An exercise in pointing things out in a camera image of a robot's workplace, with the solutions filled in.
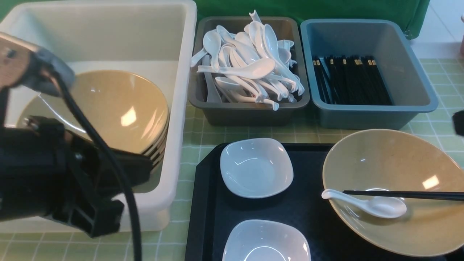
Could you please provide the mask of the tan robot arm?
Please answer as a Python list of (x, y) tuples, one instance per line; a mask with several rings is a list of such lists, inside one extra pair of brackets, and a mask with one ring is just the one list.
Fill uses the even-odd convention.
[[(21, 85), (63, 100), (91, 140), (56, 119), (30, 116), (5, 126), (9, 93)], [(141, 223), (133, 187), (149, 178), (149, 158), (107, 144), (78, 106), (74, 71), (47, 49), (1, 33), (1, 221), (42, 217), (96, 238), (120, 230), (128, 202), (140, 255)]]

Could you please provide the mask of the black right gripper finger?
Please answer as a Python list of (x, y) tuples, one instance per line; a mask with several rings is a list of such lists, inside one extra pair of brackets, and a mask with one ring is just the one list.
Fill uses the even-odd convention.
[(457, 111), (452, 116), (452, 123), (455, 133), (458, 136), (464, 136), (464, 111)]

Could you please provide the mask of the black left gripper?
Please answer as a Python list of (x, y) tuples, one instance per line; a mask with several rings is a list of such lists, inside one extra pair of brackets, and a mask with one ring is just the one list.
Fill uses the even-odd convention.
[(56, 119), (30, 116), (1, 128), (1, 221), (36, 216), (91, 238), (120, 230), (125, 204), (113, 164)]

